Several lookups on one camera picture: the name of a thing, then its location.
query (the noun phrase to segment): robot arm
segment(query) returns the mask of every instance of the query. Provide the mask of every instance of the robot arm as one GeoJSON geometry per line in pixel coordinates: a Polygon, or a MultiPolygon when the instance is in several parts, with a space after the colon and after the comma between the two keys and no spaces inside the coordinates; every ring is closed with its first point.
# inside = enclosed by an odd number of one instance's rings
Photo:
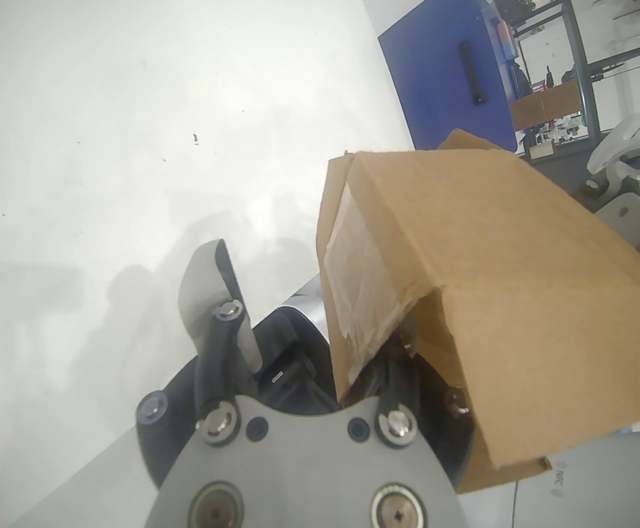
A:
{"type": "Polygon", "coordinates": [[[202,296],[205,317],[184,310],[181,292],[187,329],[197,325],[185,313],[208,321],[189,331],[198,356],[138,406],[159,487],[148,528],[465,526],[453,485],[473,423],[426,363],[417,375],[397,335],[363,372],[365,397],[343,409],[328,344],[302,312],[281,307],[256,327],[253,371],[239,290],[225,297],[202,296]]]}

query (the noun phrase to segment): bolt head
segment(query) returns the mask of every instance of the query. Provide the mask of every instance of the bolt head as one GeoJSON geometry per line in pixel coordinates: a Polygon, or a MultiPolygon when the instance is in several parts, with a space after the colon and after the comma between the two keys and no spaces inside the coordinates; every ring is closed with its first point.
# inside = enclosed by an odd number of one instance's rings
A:
{"type": "Polygon", "coordinates": [[[204,421],[204,426],[209,436],[218,436],[231,423],[231,414],[221,409],[210,412],[204,421]]]}
{"type": "Polygon", "coordinates": [[[140,412],[147,419],[153,418],[162,407],[162,404],[162,400],[157,396],[149,396],[140,406],[140,412]]]}
{"type": "Polygon", "coordinates": [[[222,306],[220,307],[220,311],[222,312],[222,315],[224,315],[225,317],[231,317],[239,309],[240,308],[233,301],[228,301],[222,304],[222,306]]]}
{"type": "Polygon", "coordinates": [[[389,431],[392,435],[402,438],[411,430],[411,422],[402,411],[391,411],[387,415],[389,431]]]}

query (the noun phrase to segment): box flap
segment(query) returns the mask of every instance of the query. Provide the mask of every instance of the box flap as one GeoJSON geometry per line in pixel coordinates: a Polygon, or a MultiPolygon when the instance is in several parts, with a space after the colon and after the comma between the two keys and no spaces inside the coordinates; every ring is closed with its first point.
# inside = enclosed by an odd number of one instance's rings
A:
{"type": "Polygon", "coordinates": [[[456,148],[465,135],[330,163],[317,244],[339,397],[435,294],[419,353],[457,356],[496,467],[638,421],[640,257],[513,154],[456,148]]]}

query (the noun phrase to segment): screw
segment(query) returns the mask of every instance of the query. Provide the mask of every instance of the screw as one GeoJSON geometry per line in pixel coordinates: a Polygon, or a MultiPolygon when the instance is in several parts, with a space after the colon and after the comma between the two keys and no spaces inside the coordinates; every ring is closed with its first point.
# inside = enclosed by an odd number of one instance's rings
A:
{"type": "Polygon", "coordinates": [[[221,409],[211,411],[205,419],[205,427],[209,436],[218,436],[231,423],[231,414],[221,409]]]}
{"type": "Polygon", "coordinates": [[[389,431],[392,435],[402,438],[411,430],[411,422],[402,411],[391,411],[387,415],[389,431]]]}
{"type": "Polygon", "coordinates": [[[240,308],[238,308],[233,301],[228,301],[220,307],[220,311],[225,317],[231,317],[239,310],[240,308]]]}
{"type": "Polygon", "coordinates": [[[145,418],[153,418],[162,407],[162,402],[157,396],[149,396],[140,406],[140,412],[145,418]]]}
{"type": "Polygon", "coordinates": [[[138,405],[136,410],[136,418],[139,423],[151,425],[157,422],[167,410],[168,401],[166,396],[160,390],[155,390],[147,394],[138,405]]]}
{"type": "Polygon", "coordinates": [[[215,314],[220,321],[233,321],[242,313],[242,309],[240,301],[227,301],[216,308],[215,314]]]}

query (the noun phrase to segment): circular hole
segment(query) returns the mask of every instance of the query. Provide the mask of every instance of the circular hole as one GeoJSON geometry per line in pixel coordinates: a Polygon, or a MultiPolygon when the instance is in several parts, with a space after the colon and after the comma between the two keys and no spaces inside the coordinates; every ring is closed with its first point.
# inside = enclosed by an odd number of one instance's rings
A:
{"type": "Polygon", "coordinates": [[[269,423],[261,416],[249,420],[246,425],[246,437],[252,442],[260,442],[269,432],[269,423]]]}
{"type": "Polygon", "coordinates": [[[240,492],[228,483],[212,483],[196,496],[189,514],[190,528],[238,528],[243,521],[240,492]]]}
{"type": "Polygon", "coordinates": [[[347,432],[354,442],[361,444],[368,439],[371,429],[362,418],[352,418],[347,425],[347,432]]]}

